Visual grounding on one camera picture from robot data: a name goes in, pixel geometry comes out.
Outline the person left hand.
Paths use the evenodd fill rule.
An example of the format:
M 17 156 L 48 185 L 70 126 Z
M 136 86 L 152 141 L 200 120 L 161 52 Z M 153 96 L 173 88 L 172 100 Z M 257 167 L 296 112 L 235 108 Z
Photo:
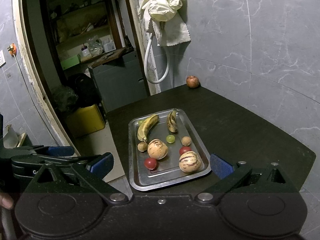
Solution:
M 1 207 L 11 210 L 14 207 L 13 199 L 7 193 L 0 193 L 0 205 Z

